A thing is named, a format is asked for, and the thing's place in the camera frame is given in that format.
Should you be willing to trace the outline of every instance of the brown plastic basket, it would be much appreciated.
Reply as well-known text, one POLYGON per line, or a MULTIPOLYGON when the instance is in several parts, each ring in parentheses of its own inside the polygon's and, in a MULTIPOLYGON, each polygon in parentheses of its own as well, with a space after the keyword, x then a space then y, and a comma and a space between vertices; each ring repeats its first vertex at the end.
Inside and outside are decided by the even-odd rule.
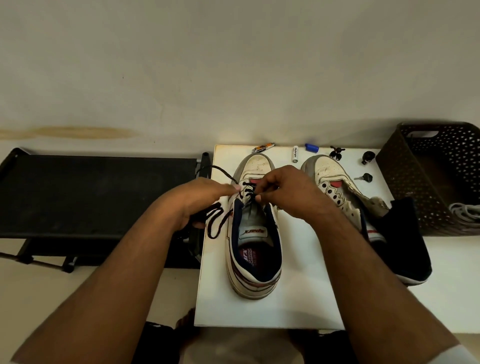
POLYGON ((480 235, 480 224, 464 222, 448 209, 455 202, 480 204, 478 127, 453 121, 400 123, 376 159, 393 197, 415 200, 423 235, 480 235))

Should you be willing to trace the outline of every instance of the person's right arm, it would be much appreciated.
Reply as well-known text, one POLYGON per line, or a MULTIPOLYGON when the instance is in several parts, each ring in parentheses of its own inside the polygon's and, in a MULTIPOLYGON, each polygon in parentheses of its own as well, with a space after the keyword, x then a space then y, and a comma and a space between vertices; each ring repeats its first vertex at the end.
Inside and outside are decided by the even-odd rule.
POLYGON ((458 340, 383 263, 329 197, 293 166, 257 184, 270 202, 315 230, 338 309, 361 363, 427 363, 458 340))

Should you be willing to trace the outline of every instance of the white shoelace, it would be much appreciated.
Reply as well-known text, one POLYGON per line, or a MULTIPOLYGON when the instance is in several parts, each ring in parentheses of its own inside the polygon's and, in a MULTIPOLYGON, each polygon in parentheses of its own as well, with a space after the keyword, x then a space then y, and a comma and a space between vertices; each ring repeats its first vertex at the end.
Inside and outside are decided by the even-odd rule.
POLYGON ((465 205, 455 202, 448 209, 465 222, 480 224, 480 205, 465 205))

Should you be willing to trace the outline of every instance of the blue marker cap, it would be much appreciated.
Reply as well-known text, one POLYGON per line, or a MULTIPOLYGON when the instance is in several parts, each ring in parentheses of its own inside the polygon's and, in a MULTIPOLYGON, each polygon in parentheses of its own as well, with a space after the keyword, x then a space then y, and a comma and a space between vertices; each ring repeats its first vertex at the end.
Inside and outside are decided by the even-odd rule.
POLYGON ((318 147, 314 146, 313 144, 306 143, 305 144, 305 149, 307 149, 308 152, 312 152, 312 153, 317 153, 318 152, 318 147))

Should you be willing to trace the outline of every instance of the white battery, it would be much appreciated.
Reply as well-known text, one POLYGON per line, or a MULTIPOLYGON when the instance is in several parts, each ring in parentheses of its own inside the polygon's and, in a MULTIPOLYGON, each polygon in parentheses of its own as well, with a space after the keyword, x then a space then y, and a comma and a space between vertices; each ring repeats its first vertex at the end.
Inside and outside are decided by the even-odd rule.
POLYGON ((294 146, 292 149, 292 162, 297 163, 299 161, 299 147, 294 146))

